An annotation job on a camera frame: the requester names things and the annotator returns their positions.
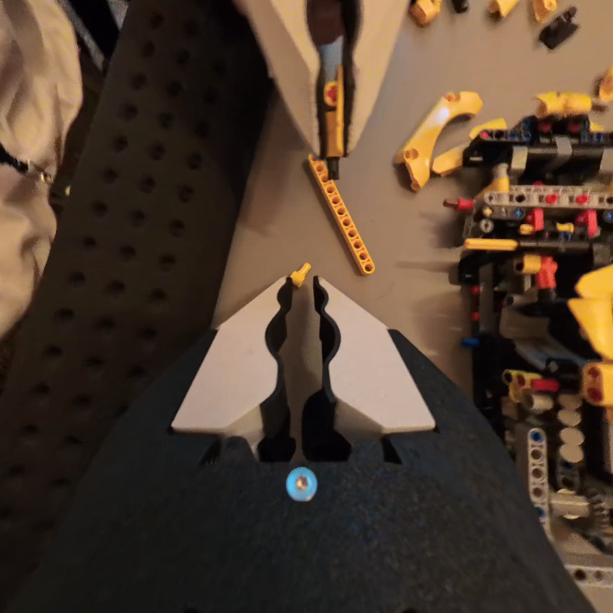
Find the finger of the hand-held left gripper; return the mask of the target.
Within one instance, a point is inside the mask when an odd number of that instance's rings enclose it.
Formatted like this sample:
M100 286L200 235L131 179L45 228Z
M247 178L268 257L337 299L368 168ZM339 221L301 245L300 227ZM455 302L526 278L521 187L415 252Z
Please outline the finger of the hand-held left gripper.
M345 63L345 155L364 133L378 100L409 1L350 1Z
M307 2L235 1L235 7L248 20L295 127L318 155L320 59L308 28Z

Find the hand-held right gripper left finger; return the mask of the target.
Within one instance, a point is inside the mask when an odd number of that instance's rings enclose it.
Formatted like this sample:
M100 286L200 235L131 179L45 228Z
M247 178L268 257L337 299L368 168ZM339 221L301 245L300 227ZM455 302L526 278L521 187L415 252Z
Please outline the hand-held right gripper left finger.
M212 331L172 429L219 440L244 439L261 461L290 461L291 436L284 365L286 315L293 283L282 277Z

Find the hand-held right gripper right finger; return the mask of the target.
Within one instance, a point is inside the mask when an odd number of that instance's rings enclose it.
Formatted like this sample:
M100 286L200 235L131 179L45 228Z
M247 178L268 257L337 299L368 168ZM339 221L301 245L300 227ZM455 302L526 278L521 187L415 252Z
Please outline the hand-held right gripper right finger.
M345 461L355 443L434 432L435 418L402 356L397 330L321 276L313 279L319 317L321 388L302 413L302 450L314 461Z

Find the small yellow curved panel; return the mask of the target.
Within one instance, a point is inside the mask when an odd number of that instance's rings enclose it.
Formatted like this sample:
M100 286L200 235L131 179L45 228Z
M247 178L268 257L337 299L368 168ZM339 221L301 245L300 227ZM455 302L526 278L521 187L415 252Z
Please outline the small yellow curved panel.
M335 109L324 105L325 151L324 156L344 156L344 74L343 66L338 66L338 104Z

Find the long yellow holed beam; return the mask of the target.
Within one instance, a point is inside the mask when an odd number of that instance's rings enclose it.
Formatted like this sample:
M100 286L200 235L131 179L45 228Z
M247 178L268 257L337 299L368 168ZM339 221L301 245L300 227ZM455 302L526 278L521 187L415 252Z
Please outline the long yellow holed beam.
M330 210L360 274L371 275L375 272L375 264L335 181L329 177L326 163L323 160L315 158L312 154L308 155L307 160L311 174L321 191L324 202Z

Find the grey desk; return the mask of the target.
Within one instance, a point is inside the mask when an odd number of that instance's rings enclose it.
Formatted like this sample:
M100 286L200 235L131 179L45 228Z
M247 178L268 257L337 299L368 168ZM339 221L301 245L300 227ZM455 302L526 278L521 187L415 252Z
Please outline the grey desk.
M213 326L273 281L311 264L306 286L294 291L281 352L293 416L321 386L315 275L401 331L470 396L470 354L460 347L470 332L470 306L449 280L462 219L442 203L476 194L485 174L467 169L433 175L414 193L394 157L445 93L475 91L483 106L474 118L459 117L443 129L433 157L467 142L476 126L496 118L512 126L532 114L539 93L592 94L612 64L612 1L559 1L560 10L578 8L580 27L554 51L538 42L541 27L531 1L520 1L501 22L487 16L486 1L470 1L464 14L448 4L427 27L406 19L359 144L340 164L340 194L374 260L372 275L357 272L305 165L302 136L273 91Z

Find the person's left hand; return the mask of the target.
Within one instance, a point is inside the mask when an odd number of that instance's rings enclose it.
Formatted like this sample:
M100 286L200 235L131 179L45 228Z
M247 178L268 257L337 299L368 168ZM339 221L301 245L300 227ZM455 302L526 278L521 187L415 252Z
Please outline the person's left hand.
M344 36L346 29L341 1L307 1L306 10L308 29L317 47Z

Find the scattered loose brick pieces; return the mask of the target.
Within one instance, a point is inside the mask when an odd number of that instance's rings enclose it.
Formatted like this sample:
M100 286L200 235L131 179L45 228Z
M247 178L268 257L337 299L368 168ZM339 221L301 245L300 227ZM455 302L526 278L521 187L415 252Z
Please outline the scattered loose brick pieces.
M440 14L442 1L410 1L411 18L425 27ZM494 21L505 19L518 1L487 1L486 11ZM578 9L571 6L557 13L558 1L530 1L534 22L542 25L539 42L548 50L555 50L572 37L580 25L576 21Z

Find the yellow wheel arch panel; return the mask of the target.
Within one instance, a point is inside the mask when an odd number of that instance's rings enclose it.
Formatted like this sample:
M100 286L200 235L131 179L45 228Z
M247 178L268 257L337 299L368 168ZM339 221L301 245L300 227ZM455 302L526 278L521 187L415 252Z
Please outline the yellow wheel arch panel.
M475 91L449 91L433 105L418 128L399 148L393 160L410 176L410 189L417 193L430 180L433 150L443 129L459 117L474 117L483 106Z

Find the partly built yellow toy car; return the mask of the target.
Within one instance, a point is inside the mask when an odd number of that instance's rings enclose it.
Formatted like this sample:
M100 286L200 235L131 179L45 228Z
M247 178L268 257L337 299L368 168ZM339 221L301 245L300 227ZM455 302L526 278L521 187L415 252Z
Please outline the partly built yellow toy car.
M578 587L612 610L612 130L595 95L550 91L435 156L485 185L443 205L464 222L473 399L504 441Z

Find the black perforated foam pad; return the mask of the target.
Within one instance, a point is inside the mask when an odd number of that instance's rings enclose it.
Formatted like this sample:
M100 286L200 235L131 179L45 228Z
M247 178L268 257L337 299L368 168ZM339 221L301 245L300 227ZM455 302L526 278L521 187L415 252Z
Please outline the black perforated foam pad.
M232 1L132 1L1 380L1 607L115 423L210 326L272 84Z

